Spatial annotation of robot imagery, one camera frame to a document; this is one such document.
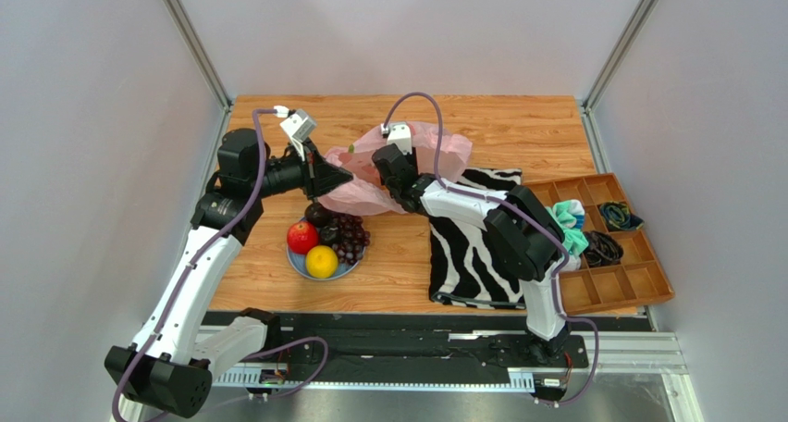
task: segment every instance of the green cloth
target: green cloth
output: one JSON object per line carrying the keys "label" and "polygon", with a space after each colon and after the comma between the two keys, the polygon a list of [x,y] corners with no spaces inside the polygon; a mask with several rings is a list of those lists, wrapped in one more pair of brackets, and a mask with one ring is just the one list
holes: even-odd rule
{"label": "green cloth", "polygon": [[580,256],[585,248],[588,247],[588,240],[583,235],[583,232],[579,227],[575,227],[577,225],[577,217],[575,216],[585,213],[580,202],[567,200],[554,204],[552,208],[546,207],[545,209],[555,218],[563,231],[563,247],[569,251],[570,255]]}

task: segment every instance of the wooden box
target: wooden box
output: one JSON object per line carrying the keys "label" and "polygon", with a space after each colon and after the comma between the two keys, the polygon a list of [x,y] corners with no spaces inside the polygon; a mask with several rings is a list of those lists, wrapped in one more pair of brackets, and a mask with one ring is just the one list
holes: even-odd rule
{"label": "wooden box", "polygon": [[580,270],[560,273],[560,292],[567,314],[609,311],[627,306],[660,304],[673,298],[673,288],[643,229],[627,232],[607,230],[599,205],[627,200],[613,174],[526,183],[543,205],[580,200],[585,209],[583,231],[597,230],[613,237],[623,248],[619,265],[589,268],[583,257]]}

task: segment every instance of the orange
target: orange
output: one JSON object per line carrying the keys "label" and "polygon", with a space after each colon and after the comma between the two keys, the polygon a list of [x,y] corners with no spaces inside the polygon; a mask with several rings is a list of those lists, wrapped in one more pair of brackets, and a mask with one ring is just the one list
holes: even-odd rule
{"label": "orange", "polygon": [[315,246],[306,255],[306,272],[316,279],[328,279],[338,267],[339,258],[328,246]]}

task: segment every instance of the black and white striped fabric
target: black and white striped fabric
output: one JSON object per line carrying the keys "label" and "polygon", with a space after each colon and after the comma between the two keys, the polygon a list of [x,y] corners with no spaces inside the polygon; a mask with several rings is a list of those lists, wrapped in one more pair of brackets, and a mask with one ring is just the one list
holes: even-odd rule
{"label": "black and white striped fabric", "polygon": [[[467,168],[461,185],[509,191],[522,181],[520,169]],[[520,283],[504,272],[487,250],[487,236],[474,226],[449,218],[429,219],[432,271],[429,297],[439,304],[485,309],[525,309]]]}

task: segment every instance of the wooden table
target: wooden table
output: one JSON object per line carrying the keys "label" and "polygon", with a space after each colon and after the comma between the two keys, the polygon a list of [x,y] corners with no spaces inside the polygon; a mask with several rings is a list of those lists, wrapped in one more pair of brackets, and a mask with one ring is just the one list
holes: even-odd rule
{"label": "wooden table", "polygon": [[[231,130],[253,128],[257,107],[302,108],[318,122],[312,139],[324,153],[348,146],[383,122],[398,96],[240,96]],[[522,168],[524,181],[595,173],[574,98],[570,96],[438,96],[445,126],[474,144],[471,166]],[[436,122],[426,100],[412,98],[394,120]],[[287,137],[276,118],[261,117],[265,140],[281,155]],[[288,263],[285,234],[308,205],[300,191],[266,198],[265,213],[219,284],[211,309],[253,306],[268,311],[482,314],[430,302],[429,227],[416,215],[367,217],[372,243],[347,277],[318,282]]]}

